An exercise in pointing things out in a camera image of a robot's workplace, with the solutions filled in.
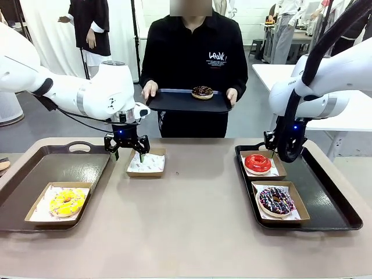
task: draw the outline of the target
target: red icing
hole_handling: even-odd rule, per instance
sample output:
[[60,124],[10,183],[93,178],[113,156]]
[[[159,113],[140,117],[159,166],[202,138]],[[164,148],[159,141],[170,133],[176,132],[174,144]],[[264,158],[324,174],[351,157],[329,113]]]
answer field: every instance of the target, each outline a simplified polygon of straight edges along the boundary
[[253,154],[245,158],[244,164],[250,170],[263,173],[271,169],[271,161],[265,156]]

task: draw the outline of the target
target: person holding tray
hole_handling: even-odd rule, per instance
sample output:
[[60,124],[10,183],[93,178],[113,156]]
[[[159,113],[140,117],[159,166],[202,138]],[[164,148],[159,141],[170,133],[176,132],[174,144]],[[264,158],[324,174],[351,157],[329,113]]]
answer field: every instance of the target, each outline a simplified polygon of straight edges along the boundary
[[[180,7],[173,2],[170,15],[149,29],[143,97],[155,97],[160,88],[205,86],[226,94],[234,106],[248,81],[238,23],[213,11],[209,0],[181,0]],[[163,138],[224,138],[228,113],[158,112],[158,119]]]

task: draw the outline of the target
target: chocolate icing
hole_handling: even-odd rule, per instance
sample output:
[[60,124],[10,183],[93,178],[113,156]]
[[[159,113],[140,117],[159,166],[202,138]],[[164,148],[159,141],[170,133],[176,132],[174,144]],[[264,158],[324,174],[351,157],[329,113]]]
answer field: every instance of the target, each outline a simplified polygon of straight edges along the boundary
[[259,195],[259,200],[264,208],[276,214],[286,215],[296,209],[289,193],[274,187],[263,190]]
[[213,95],[213,90],[207,86],[199,86],[195,87],[192,90],[192,93],[197,96],[209,96]]

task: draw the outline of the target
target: shirt collar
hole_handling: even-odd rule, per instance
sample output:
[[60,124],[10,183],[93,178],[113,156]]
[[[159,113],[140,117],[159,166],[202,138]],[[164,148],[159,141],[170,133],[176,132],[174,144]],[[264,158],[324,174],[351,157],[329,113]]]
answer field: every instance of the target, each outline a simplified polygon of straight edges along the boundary
[[[218,16],[217,12],[213,10],[212,16],[207,16],[203,24],[201,25],[201,27],[206,26],[210,29],[217,30],[217,16]],[[171,16],[170,19],[171,21],[170,21],[169,29],[171,31],[177,31],[177,30],[181,30],[182,28],[185,28],[185,25],[182,21],[181,16]]]

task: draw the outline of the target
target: red donut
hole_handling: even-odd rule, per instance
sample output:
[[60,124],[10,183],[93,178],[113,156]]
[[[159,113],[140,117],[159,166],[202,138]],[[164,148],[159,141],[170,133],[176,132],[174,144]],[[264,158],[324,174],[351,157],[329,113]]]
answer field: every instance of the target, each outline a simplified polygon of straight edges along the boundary
[[264,175],[270,171],[271,161],[265,156],[253,154],[245,158],[244,166],[250,173]]

